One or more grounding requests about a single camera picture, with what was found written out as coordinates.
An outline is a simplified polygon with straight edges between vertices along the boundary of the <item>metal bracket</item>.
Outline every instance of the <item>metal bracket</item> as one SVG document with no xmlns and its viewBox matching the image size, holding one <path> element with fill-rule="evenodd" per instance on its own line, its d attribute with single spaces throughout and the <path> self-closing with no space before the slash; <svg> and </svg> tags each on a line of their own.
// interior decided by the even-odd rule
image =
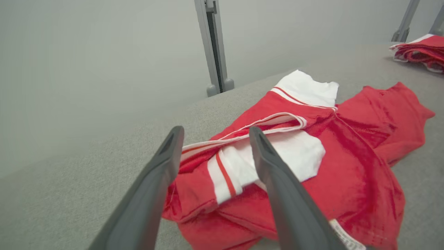
<svg viewBox="0 0 444 250">
<path fill-rule="evenodd" d="M 218 13 L 218 9 L 216 8 L 216 6 L 217 6 L 216 1 L 212 1 L 212 2 L 209 1 L 209 2 L 207 2 L 207 0 L 205 0 L 206 12 L 211 12 L 211 13 L 217 14 Z"/>
<path fill-rule="evenodd" d="M 207 88 L 206 88 L 206 95 L 208 97 L 212 97 L 219 94 L 216 85 L 210 84 Z"/>
<path fill-rule="evenodd" d="M 429 33 L 433 35 L 442 36 L 444 34 L 443 30 L 441 29 L 441 25 L 443 24 L 443 22 L 444 22 L 444 5 L 441 7 L 440 12 L 436 16 L 435 22 L 433 23 Z"/>
</svg>

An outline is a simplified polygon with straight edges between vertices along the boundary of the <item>clothing tag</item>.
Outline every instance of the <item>clothing tag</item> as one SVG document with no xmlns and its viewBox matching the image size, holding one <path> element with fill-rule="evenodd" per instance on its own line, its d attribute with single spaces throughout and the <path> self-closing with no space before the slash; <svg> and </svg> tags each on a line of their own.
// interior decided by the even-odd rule
<svg viewBox="0 0 444 250">
<path fill-rule="evenodd" d="M 342 226 L 339 225 L 337 220 L 331 220 L 330 225 L 335 230 L 336 234 L 341 239 L 342 243 L 344 243 L 345 247 L 347 247 L 348 250 L 365 250 L 366 247 L 359 243 L 359 241 L 353 239 L 344 229 L 342 229 Z"/>
</svg>

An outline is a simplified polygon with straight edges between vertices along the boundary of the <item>gray table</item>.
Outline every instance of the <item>gray table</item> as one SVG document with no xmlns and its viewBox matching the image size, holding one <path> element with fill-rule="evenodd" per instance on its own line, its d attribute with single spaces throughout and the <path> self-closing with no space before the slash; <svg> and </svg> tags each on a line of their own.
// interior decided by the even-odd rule
<svg viewBox="0 0 444 250">
<path fill-rule="evenodd" d="M 425 127 L 426 144 L 393 168 L 407 199 L 400 249 L 443 249 L 444 77 L 422 66 L 393 62 L 387 45 L 332 53 L 301 70 L 317 81 L 340 84 L 337 102 L 364 85 L 389 88 L 402 81 L 436 112 Z M 36 163 L 0 180 L 0 249 L 85 249 L 130 184 L 174 125 L 185 144 L 222 131 L 284 75 L 207 98 L 134 129 L 92 144 L 85 154 Z M 255 249 L 277 249 L 268 240 Z M 156 249 L 190 249 L 177 226 L 162 220 Z"/>
</svg>

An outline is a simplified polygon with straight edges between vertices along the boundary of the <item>wrinkled fabric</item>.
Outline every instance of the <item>wrinkled fabric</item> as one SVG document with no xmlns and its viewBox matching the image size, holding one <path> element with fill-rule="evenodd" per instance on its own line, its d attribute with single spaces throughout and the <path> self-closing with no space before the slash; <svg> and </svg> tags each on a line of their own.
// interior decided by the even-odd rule
<svg viewBox="0 0 444 250">
<path fill-rule="evenodd" d="M 444 73 L 444 37 L 427 34 L 407 44 L 390 47 L 394 60 L 424 64 L 428 70 Z"/>
<path fill-rule="evenodd" d="M 269 91 L 211 140 L 233 132 L 230 136 L 245 135 L 248 128 L 237 130 L 278 112 L 303 117 L 303 130 L 320 139 L 325 148 L 317 176 L 302 184 L 327 219 L 336 219 L 366 246 L 397 249 L 405 198 L 390 167 L 425 143 L 424 125 L 434 113 L 402 83 L 387 90 L 364 87 L 337 105 L 337 111 L 290 102 Z M 291 121 L 261 129 L 297 125 Z M 215 200 L 206 164 L 221 147 L 181 162 L 163 217 L 177 222 L 197 250 L 241 250 L 262 237 L 277 240 L 267 193 L 257 185 L 244 187 L 241 194 L 222 204 Z"/>
</svg>

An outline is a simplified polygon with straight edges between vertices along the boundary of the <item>folded red clothing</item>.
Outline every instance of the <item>folded red clothing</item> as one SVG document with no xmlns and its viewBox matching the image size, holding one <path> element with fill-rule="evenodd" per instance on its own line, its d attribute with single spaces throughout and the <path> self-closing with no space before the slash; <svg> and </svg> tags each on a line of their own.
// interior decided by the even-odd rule
<svg viewBox="0 0 444 250">
<path fill-rule="evenodd" d="M 407 44 L 397 44 L 390 49 L 395 51 L 394 60 L 420 62 L 428 70 L 444 73 L 444 37 L 425 35 Z"/>
<path fill-rule="evenodd" d="M 193 249 L 277 239 L 248 128 L 259 126 L 349 249 L 396 249 L 404 194 L 390 167 L 425 143 L 434 113 L 398 83 L 335 105 L 338 85 L 295 71 L 210 141 L 183 148 L 163 217 Z"/>
</svg>

